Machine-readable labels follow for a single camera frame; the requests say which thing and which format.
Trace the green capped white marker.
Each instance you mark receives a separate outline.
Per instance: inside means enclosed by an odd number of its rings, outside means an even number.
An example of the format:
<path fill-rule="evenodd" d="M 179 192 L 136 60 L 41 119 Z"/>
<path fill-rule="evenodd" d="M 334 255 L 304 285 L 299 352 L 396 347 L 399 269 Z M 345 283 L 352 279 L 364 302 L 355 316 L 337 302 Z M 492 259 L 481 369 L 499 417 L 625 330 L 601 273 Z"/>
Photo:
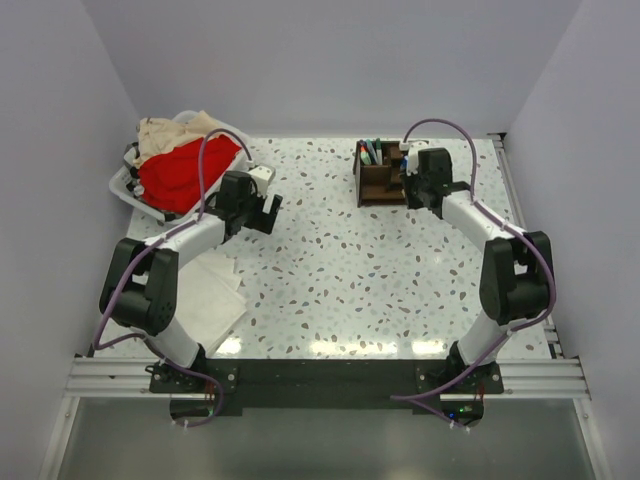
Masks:
<path fill-rule="evenodd" d="M 382 145 L 381 145 L 381 139 L 380 138 L 376 138 L 375 139 L 375 150 L 376 150 L 376 161 L 378 165 L 383 165 L 383 153 L 382 153 Z"/>

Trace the blue pen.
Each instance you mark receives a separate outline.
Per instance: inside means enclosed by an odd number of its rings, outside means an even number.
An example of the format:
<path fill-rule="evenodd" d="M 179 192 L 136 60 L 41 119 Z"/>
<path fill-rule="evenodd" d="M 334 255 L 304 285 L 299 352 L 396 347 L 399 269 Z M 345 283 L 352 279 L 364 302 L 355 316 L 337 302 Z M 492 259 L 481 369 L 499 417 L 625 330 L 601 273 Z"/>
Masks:
<path fill-rule="evenodd" d="M 369 153 L 371 155 L 371 157 L 377 162 L 377 152 L 376 149 L 373 146 L 373 143 L 369 140 L 367 140 L 367 148 L 369 150 Z"/>

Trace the brown wooden desk organizer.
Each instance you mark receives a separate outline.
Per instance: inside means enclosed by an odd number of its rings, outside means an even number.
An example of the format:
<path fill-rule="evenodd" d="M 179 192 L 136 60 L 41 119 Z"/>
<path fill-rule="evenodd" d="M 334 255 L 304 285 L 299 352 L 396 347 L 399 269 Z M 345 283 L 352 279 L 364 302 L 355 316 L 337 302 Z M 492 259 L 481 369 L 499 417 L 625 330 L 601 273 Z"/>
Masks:
<path fill-rule="evenodd" d="M 359 139 L 355 144 L 352 171 L 355 177 L 356 203 L 358 207 L 376 205 L 402 205 L 405 203 L 400 170 L 403 154 L 399 149 L 398 140 L 381 139 L 383 165 L 364 165 L 360 160 L 359 146 L 366 147 L 367 140 L 373 143 L 375 139 Z"/>

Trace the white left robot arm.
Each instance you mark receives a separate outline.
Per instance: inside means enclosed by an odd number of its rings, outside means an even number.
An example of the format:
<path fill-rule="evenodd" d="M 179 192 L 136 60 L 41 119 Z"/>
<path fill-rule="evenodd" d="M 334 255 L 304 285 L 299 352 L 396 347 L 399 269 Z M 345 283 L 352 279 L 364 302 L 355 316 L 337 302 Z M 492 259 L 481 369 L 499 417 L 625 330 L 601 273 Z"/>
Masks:
<path fill-rule="evenodd" d="M 120 240 L 99 299 L 102 318 L 93 349 L 139 338 L 173 367 L 177 386 L 185 392 L 200 390 L 207 380 L 206 354 L 176 317 L 179 271 L 243 228 L 271 233 L 282 202 L 275 195 L 264 209 L 274 178 L 275 170 L 263 165 L 227 171 L 211 206 L 201 204 L 189 220 L 165 233 Z"/>

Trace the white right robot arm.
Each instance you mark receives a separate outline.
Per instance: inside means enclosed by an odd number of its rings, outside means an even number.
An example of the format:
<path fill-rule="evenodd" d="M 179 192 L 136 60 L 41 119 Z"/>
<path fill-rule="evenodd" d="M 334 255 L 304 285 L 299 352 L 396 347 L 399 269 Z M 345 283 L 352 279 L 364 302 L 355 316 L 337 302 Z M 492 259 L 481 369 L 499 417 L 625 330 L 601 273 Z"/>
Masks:
<path fill-rule="evenodd" d="M 429 210 L 482 253 L 480 313 L 446 358 L 448 386 L 466 393 L 480 382 L 479 367 L 495 361 L 508 336 L 550 307 L 555 294 L 551 242 L 545 233 L 527 232 L 472 199 L 471 186 L 453 179 L 444 148 L 409 144 L 400 178 L 410 209 Z"/>

